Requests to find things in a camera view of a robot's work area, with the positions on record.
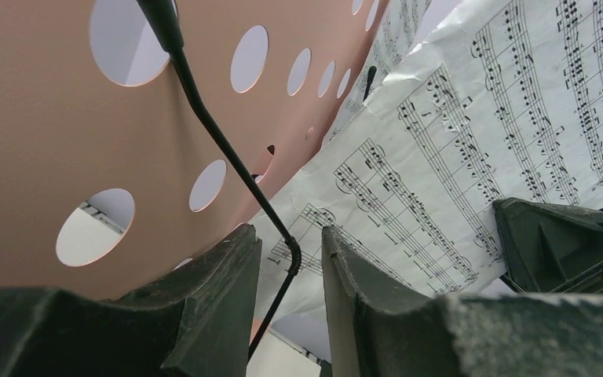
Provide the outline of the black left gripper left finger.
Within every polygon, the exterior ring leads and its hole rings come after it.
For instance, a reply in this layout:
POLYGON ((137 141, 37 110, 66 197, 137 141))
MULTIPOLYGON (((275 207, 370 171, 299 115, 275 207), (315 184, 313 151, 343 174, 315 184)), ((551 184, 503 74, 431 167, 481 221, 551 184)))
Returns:
POLYGON ((242 224, 117 300, 0 288, 0 376, 243 376, 261 246, 242 224))

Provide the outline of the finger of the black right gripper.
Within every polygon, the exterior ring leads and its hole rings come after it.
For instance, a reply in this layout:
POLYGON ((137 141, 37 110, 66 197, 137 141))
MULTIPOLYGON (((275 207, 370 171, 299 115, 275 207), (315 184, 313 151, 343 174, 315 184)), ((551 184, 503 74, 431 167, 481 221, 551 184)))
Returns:
POLYGON ((603 210, 518 198, 492 207, 514 291, 603 294, 603 210))

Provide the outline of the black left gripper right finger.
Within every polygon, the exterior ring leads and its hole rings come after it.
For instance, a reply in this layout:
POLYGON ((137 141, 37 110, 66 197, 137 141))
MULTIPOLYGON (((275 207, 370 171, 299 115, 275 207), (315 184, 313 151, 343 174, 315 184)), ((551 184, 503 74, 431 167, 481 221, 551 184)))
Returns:
POLYGON ((322 231, 336 376, 603 376, 603 295, 429 298, 322 231))

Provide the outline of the sheet music page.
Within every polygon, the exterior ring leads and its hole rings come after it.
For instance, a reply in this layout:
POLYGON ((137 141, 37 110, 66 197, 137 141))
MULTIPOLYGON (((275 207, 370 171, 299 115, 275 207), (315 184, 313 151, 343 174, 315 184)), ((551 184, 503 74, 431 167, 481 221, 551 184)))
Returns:
POLYGON ((272 198, 302 261, 276 318, 323 315, 335 227, 407 287, 480 291, 492 204, 603 207, 603 1, 464 1, 272 198))
POLYGON ((410 53, 418 27, 430 5, 430 1, 423 0, 388 3, 364 66, 345 96, 322 145, 328 144, 347 127, 353 116, 364 107, 365 98, 410 53))

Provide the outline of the pink music stand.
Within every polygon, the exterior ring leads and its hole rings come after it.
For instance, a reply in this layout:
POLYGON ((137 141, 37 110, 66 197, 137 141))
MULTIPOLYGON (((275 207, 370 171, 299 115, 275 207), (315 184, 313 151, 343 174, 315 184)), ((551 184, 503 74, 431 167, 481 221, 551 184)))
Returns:
MULTIPOLYGON (((204 104, 271 196, 320 149, 385 1, 179 1, 204 104)), ((0 1, 0 287, 117 299, 209 250, 257 212, 232 169, 199 211, 192 187, 223 154, 169 60, 117 83, 95 54, 138 4, 0 1)))

